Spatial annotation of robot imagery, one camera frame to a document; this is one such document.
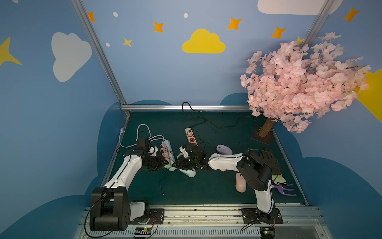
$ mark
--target yellow star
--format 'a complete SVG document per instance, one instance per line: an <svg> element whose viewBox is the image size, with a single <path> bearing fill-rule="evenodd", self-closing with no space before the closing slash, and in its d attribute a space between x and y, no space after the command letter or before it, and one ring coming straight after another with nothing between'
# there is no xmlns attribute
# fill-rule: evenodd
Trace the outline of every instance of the yellow star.
<svg viewBox="0 0 382 239"><path fill-rule="evenodd" d="M90 21L96 22L96 21L94 20L94 17L93 17L93 14L94 14L94 13L87 13L87 14L88 14L88 16L89 16Z"/></svg>
<svg viewBox="0 0 382 239"><path fill-rule="evenodd" d="M154 24L155 24L154 32L155 32L155 31L163 32L163 30L162 30L163 23L158 24L158 23L154 22Z"/></svg>
<svg viewBox="0 0 382 239"><path fill-rule="evenodd" d="M298 36L298 38L297 38L297 46L299 47L300 46L300 44L301 44L301 42L303 42L305 39L300 39L300 36Z"/></svg>
<svg viewBox="0 0 382 239"><path fill-rule="evenodd" d="M0 46L0 66L4 62L14 62L16 64L22 65L16 58L14 58L9 53L9 43L11 39L8 37L5 42Z"/></svg>
<svg viewBox="0 0 382 239"><path fill-rule="evenodd" d="M132 40L126 40L126 38L124 38L125 39L125 43L124 43L124 45L129 45L130 47L131 47L131 45L130 45L130 42L132 42Z"/></svg>
<svg viewBox="0 0 382 239"><path fill-rule="evenodd" d="M231 24L228 26L227 30L229 29L235 29L236 31L238 30L238 25L239 25L239 22L241 21L241 19L233 19L231 18Z"/></svg>
<svg viewBox="0 0 382 239"><path fill-rule="evenodd" d="M343 18L344 20L348 20L348 22L350 23L351 20L353 19L353 17L359 13L359 11L354 11L353 7L351 7L349 13Z"/></svg>
<svg viewBox="0 0 382 239"><path fill-rule="evenodd" d="M286 28L284 29L280 29L278 27L276 27L276 30L275 30L275 33L271 36L271 38L274 38L274 37L277 37L277 38L281 38L281 34L283 33L283 31L285 31Z"/></svg>

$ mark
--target white cloud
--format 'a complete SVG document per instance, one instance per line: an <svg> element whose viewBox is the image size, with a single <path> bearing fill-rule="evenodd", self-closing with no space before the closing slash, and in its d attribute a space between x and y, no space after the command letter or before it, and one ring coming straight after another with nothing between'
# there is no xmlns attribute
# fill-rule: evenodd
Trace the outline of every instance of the white cloud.
<svg viewBox="0 0 382 239"><path fill-rule="evenodd" d="M257 8L265 14L317 15L325 0L259 0ZM330 8L332 14L341 5L335 0Z"/></svg>
<svg viewBox="0 0 382 239"><path fill-rule="evenodd" d="M74 33L55 33L52 37L52 50L56 58L53 73L60 82L69 80L92 55L90 44Z"/></svg>

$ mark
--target metal frame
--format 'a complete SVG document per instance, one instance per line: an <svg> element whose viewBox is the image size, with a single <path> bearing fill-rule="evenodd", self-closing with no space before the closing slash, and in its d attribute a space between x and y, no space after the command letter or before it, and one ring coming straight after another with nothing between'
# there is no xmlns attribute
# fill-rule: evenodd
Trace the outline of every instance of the metal frame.
<svg viewBox="0 0 382 239"><path fill-rule="evenodd" d="M115 91L115 94L118 97L118 100L120 101L121 104L127 104L125 97L123 96L122 90L118 84L118 81L113 73L112 67L110 66L109 61L106 58L105 52L103 51L101 47L101 43L99 42L96 31L94 30L93 24L91 23L90 19L87 16L87 12L86 12L84 4L82 3L81 0L71 0L71 1L82 22L82 25L85 28L87 35L89 36L89 39L94 47L94 50L97 53L99 60L101 61L101 64L106 72L106 75L113 86L113 89Z"/></svg>
<svg viewBox="0 0 382 239"><path fill-rule="evenodd" d="M312 45L313 41L316 39L318 32L321 30L323 24L326 21L326 18L329 16L329 10L332 7L335 0L326 0L322 5L316 19L314 20L311 28L308 31L308 34L305 37L305 40L302 42L302 46L308 44Z"/></svg>
<svg viewBox="0 0 382 239"><path fill-rule="evenodd" d="M121 105L124 111L138 110L138 111L181 111L182 105L142 105L142 104L127 104ZM249 106L221 106L221 105L192 105L192 109L196 111L248 111ZM188 104L183 105L183 110L190 111L191 108Z"/></svg>
<svg viewBox="0 0 382 239"><path fill-rule="evenodd" d="M151 208L164 208L164 221L153 237L197 237L197 236L221 236L221 237L254 237L258 236L258 228L264 224L255 224L244 232L240 228L244 226L241 208L256 208L256 204L241 205L158 205ZM310 227L322 239L332 239L321 212L316 206L305 206L299 203L276 204L283 218L280 227ZM85 216L87 208L81 218L75 239L87 238L84 232ZM99 236L107 232L90 232L89 220L86 229L91 236ZM112 232L105 238L127 238L132 237L137 225L129 225L125 231Z"/></svg>
<svg viewBox="0 0 382 239"><path fill-rule="evenodd" d="M303 197L304 197L305 205L308 206L309 203L308 203L308 201L306 200L306 197L305 197L305 195L304 195L303 189L301 188L300 183L298 182L298 179L297 179L297 177L296 177L296 174L295 174L295 172L293 171L293 168L292 168L292 166L291 166L290 163L289 163L289 160L288 160L288 158L287 158L287 155L285 154L284 149L283 149L283 147L281 146L280 141L278 140L277 134L276 134L276 132L275 132L275 130L274 130L273 128L272 128L272 131L273 131L273 136L274 136L275 139L276 139L277 145L278 145L278 147L280 148L281 153L282 153L283 156L284 156L284 160L285 160L286 164L288 165L288 168L289 168L290 172L292 173L293 179L295 180L298 189L300 190L301 194L302 194Z"/></svg>
<svg viewBox="0 0 382 239"><path fill-rule="evenodd" d="M123 136L125 135L125 131L126 131L126 127L127 127L127 123L129 122L129 119L130 119L130 112L129 111L125 111L126 112L126 121L125 121L125 124L122 128L122 134L120 135L120 140L123 139ZM113 156L109 162L109 165L107 166L107 170L106 170L106 173L105 173L105 176L104 176L104 179L102 180L102 183L100 185L100 187L103 187L108 181L109 181L109 178L110 178L110 175L112 173L112 170L113 170L113 166L114 166L114 163L115 163L115 159L117 158L117 149L120 147L119 145L119 141L117 142L117 145L115 146L115 150L114 150L114 153L113 153Z"/></svg>

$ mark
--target yellow cloud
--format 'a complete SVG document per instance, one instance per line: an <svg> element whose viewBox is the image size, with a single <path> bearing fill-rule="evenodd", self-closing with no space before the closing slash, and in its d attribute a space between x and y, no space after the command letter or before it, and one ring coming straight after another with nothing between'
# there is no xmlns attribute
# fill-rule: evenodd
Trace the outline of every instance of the yellow cloud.
<svg viewBox="0 0 382 239"><path fill-rule="evenodd" d="M225 44L215 33L206 29L198 29L191 35L191 39L183 43L182 49L187 53L222 53Z"/></svg>
<svg viewBox="0 0 382 239"><path fill-rule="evenodd" d="M358 100L382 122L382 69L376 73L366 73L366 83L369 88L358 93Z"/></svg>

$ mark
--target purple toy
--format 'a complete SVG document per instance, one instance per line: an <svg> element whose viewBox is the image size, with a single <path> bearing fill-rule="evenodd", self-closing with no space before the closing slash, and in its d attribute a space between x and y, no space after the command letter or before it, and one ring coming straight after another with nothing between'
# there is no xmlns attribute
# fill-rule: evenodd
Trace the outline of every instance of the purple toy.
<svg viewBox="0 0 382 239"><path fill-rule="evenodd" d="M297 194L287 194L284 191L294 191L295 189L285 189L282 185L272 185L273 188L277 189L279 193L285 196L295 197Z"/></svg>

